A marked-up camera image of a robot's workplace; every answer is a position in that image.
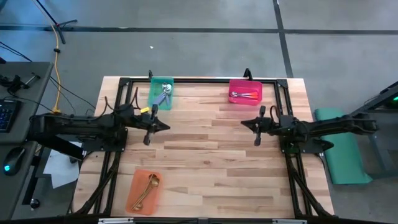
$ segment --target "green foam pad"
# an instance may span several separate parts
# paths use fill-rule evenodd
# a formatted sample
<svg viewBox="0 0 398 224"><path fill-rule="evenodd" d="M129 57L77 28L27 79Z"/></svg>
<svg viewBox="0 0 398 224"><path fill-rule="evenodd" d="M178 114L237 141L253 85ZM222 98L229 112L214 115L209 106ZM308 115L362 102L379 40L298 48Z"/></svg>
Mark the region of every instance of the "green foam pad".
<svg viewBox="0 0 398 224"><path fill-rule="evenodd" d="M343 112L336 108L315 110L315 118L318 121L343 115ZM329 173L334 184L367 184L372 181L372 178L365 173L354 134L331 134L323 136L322 139L335 145L325 151Z"/></svg>

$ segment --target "keyboard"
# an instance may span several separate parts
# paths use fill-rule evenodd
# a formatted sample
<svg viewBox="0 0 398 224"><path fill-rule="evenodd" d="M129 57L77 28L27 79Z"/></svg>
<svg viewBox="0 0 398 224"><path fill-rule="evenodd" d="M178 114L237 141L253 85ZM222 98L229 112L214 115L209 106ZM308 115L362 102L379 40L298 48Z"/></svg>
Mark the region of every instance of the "keyboard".
<svg viewBox="0 0 398 224"><path fill-rule="evenodd" d="M18 114L21 102L18 100L0 100L0 133L8 133Z"/></svg>

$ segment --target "white paper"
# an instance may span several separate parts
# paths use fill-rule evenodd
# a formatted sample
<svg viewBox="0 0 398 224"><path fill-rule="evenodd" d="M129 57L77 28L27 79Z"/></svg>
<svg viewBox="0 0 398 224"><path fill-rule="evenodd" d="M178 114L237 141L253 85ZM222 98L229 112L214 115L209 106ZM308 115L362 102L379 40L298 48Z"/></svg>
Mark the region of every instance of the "white paper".
<svg viewBox="0 0 398 224"><path fill-rule="evenodd" d="M71 143L81 147L80 142ZM52 187L55 189L77 180L79 177L79 164L77 162L72 164L68 156L51 150L43 174L51 175Z"/></svg>

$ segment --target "wooden tabletop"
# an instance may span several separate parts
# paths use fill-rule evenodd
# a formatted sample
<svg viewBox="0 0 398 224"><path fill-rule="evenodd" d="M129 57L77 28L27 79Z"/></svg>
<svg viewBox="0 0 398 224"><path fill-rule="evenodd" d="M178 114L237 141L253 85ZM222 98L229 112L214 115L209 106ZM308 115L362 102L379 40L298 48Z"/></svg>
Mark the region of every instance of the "wooden tabletop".
<svg viewBox="0 0 398 224"><path fill-rule="evenodd" d="M105 96L114 104L119 78L104 77L96 115L103 111ZM287 80L294 115L311 121L304 80ZM147 106L149 83L134 84L133 92L136 86L143 108ZM267 107L269 116L269 108L276 105L272 85L263 85L261 104L245 106L228 103L228 84L175 83L172 110L158 112L170 130L155 134L150 146L145 146L145 131L129 128L112 216L138 216L125 212L124 207L134 171L145 169L160 172L164 179L154 217L293 218L286 163L278 138L263 134L262 144L255 147L255 135L240 124L255 118L261 105ZM103 156L103 152L94 152L84 161L74 197L75 210L97 187ZM309 189L333 213L321 161L304 154L303 164ZM298 194L304 211L301 191Z"/></svg>

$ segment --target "gray floor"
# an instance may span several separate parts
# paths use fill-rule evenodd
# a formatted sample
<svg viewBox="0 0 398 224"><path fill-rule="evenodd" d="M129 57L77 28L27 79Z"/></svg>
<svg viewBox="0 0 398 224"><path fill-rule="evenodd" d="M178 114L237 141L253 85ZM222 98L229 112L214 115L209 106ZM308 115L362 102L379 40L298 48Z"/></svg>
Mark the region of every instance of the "gray floor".
<svg viewBox="0 0 398 224"><path fill-rule="evenodd" d="M272 0L53 0L43 1L59 22L78 19L76 26L276 28ZM287 29L398 29L395 0L281 0ZM0 12L3 24L44 24L26 0L12 0ZM96 103L105 75L241 76L249 67L256 77L286 77L277 34L95 33L66 32L60 48L62 83ZM312 110L337 107L345 112L397 81L398 35L287 35L295 78L304 78ZM32 60L52 61L51 32L1 31L0 40ZM0 49L6 60L22 58ZM52 106L49 85L42 103ZM78 113L88 108L72 100ZM72 110L61 101L65 113ZM366 163L374 161L363 150ZM73 186L48 190L38 186L43 205L34 212L20 207L14 218L65 213ZM335 213L345 218L395 223L398 179L368 185L333 186Z"/></svg>

